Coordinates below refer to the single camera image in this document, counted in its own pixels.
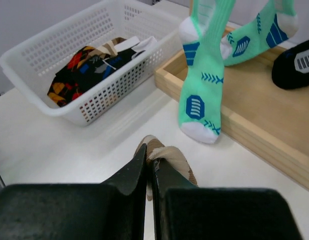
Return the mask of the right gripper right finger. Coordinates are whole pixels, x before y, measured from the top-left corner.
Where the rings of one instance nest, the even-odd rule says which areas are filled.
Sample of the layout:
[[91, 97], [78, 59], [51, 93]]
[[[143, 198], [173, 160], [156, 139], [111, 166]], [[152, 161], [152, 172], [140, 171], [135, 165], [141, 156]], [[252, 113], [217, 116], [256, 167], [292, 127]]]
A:
[[152, 162], [158, 240], [299, 240], [290, 207], [269, 188], [200, 188], [165, 159]]

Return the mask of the wooden hanging rack frame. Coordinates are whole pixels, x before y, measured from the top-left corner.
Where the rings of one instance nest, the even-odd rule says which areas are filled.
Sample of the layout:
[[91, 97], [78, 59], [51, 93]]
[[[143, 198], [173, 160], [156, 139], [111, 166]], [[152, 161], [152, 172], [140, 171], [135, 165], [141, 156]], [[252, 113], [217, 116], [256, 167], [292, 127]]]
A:
[[222, 133], [309, 190], [309, 87], [278, 88], [271, 79], [277, 46], [225, 69]]

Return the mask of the black sock grey blue pattern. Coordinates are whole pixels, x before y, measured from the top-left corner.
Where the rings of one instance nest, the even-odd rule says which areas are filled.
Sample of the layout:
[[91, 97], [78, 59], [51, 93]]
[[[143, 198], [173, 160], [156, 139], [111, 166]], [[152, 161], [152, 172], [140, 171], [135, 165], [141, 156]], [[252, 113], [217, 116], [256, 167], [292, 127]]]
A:
[[76, 72], [72, 73], [72, 78], [78, 84], [81, 91], [86, 92], [144, 51], [137, 52], [129, 48], [119, 52], [117, 56], [105, 59], [94, 55], [85, 61]]

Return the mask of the brown striped sock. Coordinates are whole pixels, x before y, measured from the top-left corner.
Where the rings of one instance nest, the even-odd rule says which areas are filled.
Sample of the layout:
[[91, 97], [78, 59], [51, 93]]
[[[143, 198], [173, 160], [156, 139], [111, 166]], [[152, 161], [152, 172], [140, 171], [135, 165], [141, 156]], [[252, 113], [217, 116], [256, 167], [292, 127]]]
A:
[[145, 144], [146, 149], [146, 198], [147, 201], [152, 201], [152, 183], [150, 165], [155, 159], [166, 159], [167, 162], [177, 170], [183, 177], [185, 177], [192, 185], [198, 187], [197, 180], [194, 176], [192, 168], [190, 167], [186, 157], [182, 151], [175, 146], [165, 146], [157, 137], [153, 135], [145, 136], [138, 144], [134, 156], [137, 154], [141, 146]]

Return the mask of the black argyle sock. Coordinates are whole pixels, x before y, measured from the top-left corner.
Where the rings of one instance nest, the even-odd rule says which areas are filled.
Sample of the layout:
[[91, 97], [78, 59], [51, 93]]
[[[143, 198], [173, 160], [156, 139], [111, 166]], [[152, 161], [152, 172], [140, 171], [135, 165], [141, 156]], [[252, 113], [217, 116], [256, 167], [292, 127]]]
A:
[[59, 107], [66, 106], [83, 94], [72, 74], [89, 58], [89, 53], [93, 50], [95, 48], [92, 46], [83, 47], [56, 73], [47, 96]]

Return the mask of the green sock with white patches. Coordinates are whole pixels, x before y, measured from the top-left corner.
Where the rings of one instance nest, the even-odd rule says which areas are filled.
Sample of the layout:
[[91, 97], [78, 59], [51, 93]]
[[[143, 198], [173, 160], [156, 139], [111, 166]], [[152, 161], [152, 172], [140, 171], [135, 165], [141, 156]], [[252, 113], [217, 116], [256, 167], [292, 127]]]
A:
[[252, 59], [293, 37], [297, 30], [294, 1], [269, 0], [253, 21], [222, 38], [223, 63], [227, 67]]

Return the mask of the white sock in basket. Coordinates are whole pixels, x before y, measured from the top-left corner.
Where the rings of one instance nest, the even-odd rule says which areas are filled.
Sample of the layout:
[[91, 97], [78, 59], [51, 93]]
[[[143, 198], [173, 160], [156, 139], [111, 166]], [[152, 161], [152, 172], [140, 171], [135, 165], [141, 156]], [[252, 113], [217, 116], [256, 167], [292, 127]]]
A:
[[143, 41], [140, 41], [137, 36], [122, 41], [114, 46], [117, 53], [125, 53], [131, 57], [131, 60], [145, 52], [146, 50], [155, 47], [158, 41], [154, 36], [151, 36]]

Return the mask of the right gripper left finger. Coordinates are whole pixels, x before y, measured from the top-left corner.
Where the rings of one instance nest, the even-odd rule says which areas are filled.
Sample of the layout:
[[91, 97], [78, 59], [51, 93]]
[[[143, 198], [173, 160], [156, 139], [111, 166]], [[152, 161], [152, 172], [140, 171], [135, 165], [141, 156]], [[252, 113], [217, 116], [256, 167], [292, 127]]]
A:
[[141, 240], [146, 150], [102, 183], [14, 184], [0, 191], [0, 240]]

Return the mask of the black sock with blue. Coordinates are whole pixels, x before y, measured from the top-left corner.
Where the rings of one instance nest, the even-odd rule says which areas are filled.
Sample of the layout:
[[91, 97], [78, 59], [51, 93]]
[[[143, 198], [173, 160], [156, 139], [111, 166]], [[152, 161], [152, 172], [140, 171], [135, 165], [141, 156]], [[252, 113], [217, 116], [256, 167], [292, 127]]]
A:
[[284, 90], [309, 86], [309, 40], [281, 53], [273, 62], [271, 78]]

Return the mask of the green sock with chevrons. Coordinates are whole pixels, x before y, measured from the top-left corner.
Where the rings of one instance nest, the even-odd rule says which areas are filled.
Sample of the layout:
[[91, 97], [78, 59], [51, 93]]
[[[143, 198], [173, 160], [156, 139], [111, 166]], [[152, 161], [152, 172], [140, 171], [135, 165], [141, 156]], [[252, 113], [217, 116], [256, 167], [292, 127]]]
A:
[[179, 26], [188, 72], [178, 112], [180, 129], [192, 139], [213, 144], [221, 133], [224, 63], [220, 42], [235, 2], [195, 0]]

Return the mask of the white plastic laundry basket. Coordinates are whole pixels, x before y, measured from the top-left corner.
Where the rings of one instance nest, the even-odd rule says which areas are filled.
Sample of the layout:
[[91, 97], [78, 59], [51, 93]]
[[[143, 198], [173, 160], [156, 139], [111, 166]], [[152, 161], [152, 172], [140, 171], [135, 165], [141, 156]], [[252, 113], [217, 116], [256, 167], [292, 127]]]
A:
[[[180, 23], [180, 18], [136, 0], [103, 0], [8, 50], [0, 57], [0, 66], [41, 112], [84, 127], [181, 50]], [[79, 49], [134, 36], [142, 41], [154, 37], [157, 43], [65, 107], [48, 97], [55, 74]]]

